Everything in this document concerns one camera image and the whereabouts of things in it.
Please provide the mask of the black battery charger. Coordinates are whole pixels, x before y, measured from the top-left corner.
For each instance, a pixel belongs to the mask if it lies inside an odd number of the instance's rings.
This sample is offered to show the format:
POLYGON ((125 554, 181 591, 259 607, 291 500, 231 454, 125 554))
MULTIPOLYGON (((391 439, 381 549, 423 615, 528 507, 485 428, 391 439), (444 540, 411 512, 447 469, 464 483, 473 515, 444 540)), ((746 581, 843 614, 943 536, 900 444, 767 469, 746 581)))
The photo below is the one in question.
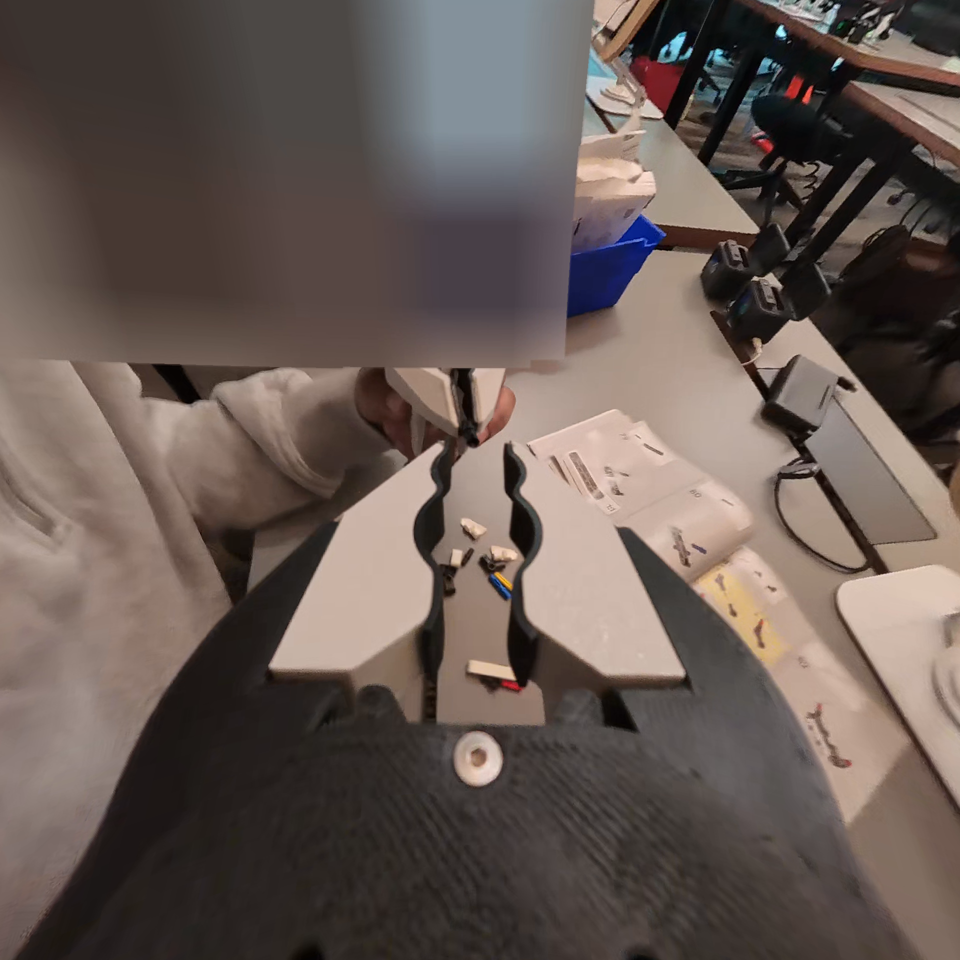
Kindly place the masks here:
POLYGON ((778 268, 789 253, 786 234, 774 222, 763 227, 750 246, 734 239, 723 241, 702 268, 702 293, 709 301, 728 304, 751 280, 763 278, 778 268))
POLYGON ((726 326, 738 344, 769 343, 790 322, 810 318, 832 292, 816 263, 791 264, 777 282, 753 278, 728 307, 726 326))

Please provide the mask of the white flat device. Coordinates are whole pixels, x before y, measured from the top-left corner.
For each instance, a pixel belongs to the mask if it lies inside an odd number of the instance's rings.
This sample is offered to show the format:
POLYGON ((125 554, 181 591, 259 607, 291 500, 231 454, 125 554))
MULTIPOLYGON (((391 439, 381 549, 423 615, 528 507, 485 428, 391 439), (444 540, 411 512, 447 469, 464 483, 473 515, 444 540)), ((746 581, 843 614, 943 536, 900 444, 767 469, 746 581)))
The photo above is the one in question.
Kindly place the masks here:
POLYGON ((843 583, 835 604, 943 788, 959 804, 959 575, 927 565, 843 583))

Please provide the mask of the person's left hand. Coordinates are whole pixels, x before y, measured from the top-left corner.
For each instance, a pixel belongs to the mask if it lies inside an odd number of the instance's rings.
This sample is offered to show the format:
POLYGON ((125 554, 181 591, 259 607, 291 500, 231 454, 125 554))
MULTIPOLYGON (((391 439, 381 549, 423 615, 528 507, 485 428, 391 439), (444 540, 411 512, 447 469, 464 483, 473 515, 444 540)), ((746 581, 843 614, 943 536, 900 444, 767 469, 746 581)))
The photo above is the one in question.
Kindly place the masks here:
MULTIPOLYGON (((354 400, 361 418, 380 431, 404 457, 413 459, 418 455, 411 432, 412 408, 388 385, 383 368, 360 368, 354 400)), ((501 387, 494 412, 477 435, 479 445, 498 435, 509 424, 516 402, 514 391, 508 386, 501 387)))

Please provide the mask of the blue plastic bin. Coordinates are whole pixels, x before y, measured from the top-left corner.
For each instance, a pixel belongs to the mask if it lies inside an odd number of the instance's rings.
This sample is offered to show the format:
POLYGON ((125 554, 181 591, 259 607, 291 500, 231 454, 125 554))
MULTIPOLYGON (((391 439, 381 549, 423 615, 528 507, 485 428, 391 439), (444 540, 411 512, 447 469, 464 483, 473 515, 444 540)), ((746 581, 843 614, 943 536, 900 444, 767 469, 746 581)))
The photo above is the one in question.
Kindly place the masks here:
POLYGON ((666 234, 640 214, 614 244, 570 256, 566 317, 615 306, 666 234))

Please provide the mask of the white paper bags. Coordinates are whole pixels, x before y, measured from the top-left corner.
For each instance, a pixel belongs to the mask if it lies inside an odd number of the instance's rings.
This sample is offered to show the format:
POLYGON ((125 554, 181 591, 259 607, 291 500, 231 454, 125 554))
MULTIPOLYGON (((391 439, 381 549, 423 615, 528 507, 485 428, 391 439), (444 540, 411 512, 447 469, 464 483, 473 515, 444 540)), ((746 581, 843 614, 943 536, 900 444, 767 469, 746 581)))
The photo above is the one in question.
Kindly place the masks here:
POLYGON ((640 160, 643 129, 581 140, 572 223, 572 254, 617 244, 655 198, 654 174, 640 160))

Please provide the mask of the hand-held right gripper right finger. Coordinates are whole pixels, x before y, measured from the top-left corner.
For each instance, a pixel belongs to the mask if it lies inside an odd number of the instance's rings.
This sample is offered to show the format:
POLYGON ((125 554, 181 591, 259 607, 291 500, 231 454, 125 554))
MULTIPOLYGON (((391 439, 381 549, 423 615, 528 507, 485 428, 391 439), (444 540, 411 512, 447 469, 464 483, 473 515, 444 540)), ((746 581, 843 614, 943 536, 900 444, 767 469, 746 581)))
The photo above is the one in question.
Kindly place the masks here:
POLYGON ((544 720, 585 690, 683 685, 682 665, 618 528, 523 444, 503 450, 513 573, 507 635, 516 682, 539 691, 544 720))

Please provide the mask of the grey desk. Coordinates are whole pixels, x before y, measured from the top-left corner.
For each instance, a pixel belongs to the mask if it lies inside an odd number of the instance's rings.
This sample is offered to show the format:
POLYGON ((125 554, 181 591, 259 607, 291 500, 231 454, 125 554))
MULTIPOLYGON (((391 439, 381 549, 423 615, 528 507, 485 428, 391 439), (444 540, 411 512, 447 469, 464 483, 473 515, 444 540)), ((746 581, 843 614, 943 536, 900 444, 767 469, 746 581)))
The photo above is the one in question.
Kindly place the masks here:
POLYGON ((744 246, 759 228, 662 119, 644 119, 639 160, 654 174, 655 197, 644 216, 664 234, 663 250, 710 253, 721 241, 744 246))

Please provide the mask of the grey closed laptop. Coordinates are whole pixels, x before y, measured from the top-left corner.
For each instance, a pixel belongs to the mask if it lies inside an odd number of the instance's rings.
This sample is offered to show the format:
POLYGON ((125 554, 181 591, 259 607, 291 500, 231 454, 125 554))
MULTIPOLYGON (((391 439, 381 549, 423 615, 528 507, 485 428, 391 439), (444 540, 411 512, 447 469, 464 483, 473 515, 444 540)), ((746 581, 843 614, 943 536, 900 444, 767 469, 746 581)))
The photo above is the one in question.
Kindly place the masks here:
POLYGON ((934 527, 837 398, 805 442, 821 473, 872 546, 924 543, 934 527))

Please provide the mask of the lego instruction booklet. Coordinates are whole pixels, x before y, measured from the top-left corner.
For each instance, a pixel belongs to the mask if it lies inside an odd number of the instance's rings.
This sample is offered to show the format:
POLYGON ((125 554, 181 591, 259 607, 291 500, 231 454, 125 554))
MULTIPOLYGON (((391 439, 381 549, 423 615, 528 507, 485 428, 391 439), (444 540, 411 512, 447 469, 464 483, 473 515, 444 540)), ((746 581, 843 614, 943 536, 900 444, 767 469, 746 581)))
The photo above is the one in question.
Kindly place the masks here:
POLYGON ((906 750, 906 734, 748 546, 754 518, 745 502, 619 410, 530 440, 528 448, 637 534, 736 632, 798 716, 844 821, 854 822, 906 750))

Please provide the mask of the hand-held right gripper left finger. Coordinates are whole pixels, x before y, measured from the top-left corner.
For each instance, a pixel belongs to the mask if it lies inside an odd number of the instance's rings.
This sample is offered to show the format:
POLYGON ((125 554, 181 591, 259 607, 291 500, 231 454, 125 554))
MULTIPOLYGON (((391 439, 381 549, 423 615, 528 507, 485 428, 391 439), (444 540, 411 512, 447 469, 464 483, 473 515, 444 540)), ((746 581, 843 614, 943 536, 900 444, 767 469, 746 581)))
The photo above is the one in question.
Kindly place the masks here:
POLYGON ((457 442, 437 442, 330 525, 316 570, 270 661, 278 681, 322 681, 350 698, 390 690, 405 717, 430 714, 445 652, 445 534, 457 442))

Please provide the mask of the black office chair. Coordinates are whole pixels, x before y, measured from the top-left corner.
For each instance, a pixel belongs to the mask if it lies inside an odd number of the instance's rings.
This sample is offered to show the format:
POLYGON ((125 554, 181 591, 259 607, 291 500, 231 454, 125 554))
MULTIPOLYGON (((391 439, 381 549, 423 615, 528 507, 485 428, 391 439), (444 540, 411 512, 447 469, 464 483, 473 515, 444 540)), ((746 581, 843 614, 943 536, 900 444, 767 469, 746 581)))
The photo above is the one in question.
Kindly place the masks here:
POLYGON ((771 223, 778 200, 802 210, 812 195, 808 192, 802 196, 790 187, 786 178, 789 165, 811 166, 816 173, 824 166, 833 167, 849 138, 840 126, 824 118, 814 106, 785 95, 767 94, 755 98, 750 114, 772 144, 770 154, 760 164, 765 180, 758 199, 763 204, 761 226, 766 228, 771 223))

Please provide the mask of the red plastic crate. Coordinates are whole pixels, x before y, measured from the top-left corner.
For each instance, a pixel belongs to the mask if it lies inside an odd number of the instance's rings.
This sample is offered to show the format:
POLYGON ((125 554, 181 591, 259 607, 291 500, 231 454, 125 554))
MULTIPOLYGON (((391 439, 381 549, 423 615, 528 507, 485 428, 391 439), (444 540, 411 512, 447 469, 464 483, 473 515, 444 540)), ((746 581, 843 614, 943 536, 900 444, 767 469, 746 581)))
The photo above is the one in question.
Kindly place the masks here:
POLYGON ((646 55, 630 62, 630 73, 645 90, 647 98, 662 111, 666 111, 685 72, 685 64, 661 62, 646 55))

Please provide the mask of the black power adapter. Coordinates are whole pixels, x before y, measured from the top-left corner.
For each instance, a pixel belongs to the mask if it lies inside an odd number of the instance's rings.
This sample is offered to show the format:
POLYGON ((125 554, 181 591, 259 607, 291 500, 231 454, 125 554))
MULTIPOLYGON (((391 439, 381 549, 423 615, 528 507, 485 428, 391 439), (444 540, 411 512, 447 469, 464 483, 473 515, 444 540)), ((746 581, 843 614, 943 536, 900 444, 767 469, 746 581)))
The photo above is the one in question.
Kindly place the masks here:
POLYGON ((854 380, 797 354, 775 374, 760 416, 789 436, 807 438, 822 426, 838 391, 857 390, 854 380))

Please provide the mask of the person's left forearm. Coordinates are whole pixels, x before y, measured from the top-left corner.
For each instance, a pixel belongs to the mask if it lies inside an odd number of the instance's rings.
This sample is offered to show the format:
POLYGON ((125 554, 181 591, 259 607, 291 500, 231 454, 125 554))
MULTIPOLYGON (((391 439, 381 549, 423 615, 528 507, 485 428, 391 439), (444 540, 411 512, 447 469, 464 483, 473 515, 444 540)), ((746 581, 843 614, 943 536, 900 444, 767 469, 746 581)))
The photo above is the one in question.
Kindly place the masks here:
POLYGON ((275 368, 223 382, 210 399, 287 480, 329 498, 350 471, 395 450, 357 412, 359 371, 275 368))

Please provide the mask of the wooden desk with black legs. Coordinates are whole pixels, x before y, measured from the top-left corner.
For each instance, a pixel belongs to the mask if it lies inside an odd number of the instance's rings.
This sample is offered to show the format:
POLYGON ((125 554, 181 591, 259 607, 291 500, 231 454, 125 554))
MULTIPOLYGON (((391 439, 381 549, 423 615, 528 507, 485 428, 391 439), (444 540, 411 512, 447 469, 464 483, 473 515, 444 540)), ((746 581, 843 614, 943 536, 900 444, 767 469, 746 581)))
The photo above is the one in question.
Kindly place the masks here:
POLYGON ((942 94, 853 81, 842 99, 867 115, 837 161, 786 229, 794 262, 820 260, 894 179, 916 147, 958 165, 959 100, 942 94))
MULTIPOLYGON (((831 88, 834 93, 842 91, 863 73, 907 78, 939 88, 958 90, 958 71, 947 68, 948 59, 945 56, 926 51, 897 32, 878 42, 862 41, 854 44, 848 39, 829 33, 826 27, 816 26, 812 21, 787 11, 783 5, 775 2, 736 1, 735 5, 753 18, 758 18, 760 24, 747 38, 745 51, 741 54, 729 86, 715 110, 712 126, 698 154, 704 165, 711 162, 722 144, 747 92, 759 75, 765 48, 773 42, 780 28, 804 49, 822 54, 832 64, 840 62, 831 88)), ((731 6, 730 1, 713 1, 706 10, 686 66, 664 111, 663 120, 670 129, 677 128, 700 81, 709 55, 719 48, 719 32, 731 6)))

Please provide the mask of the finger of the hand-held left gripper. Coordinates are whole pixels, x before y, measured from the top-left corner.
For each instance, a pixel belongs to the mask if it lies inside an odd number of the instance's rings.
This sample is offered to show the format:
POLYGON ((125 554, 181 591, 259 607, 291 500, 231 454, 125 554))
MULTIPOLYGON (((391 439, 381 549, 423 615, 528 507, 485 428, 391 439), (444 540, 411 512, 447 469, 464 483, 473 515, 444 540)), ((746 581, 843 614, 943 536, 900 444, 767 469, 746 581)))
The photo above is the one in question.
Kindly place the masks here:
POLYGON ((457 437, 461 420, 450 373, 439 367, 385 367, 388 386, 411 408, 410 430, 414 455, 426 446, 428 427, 457 437))
POLYGON ((506 370, 472 367, 463 370, 463 424, 473 423, 479 435, 497 412, 506 370))

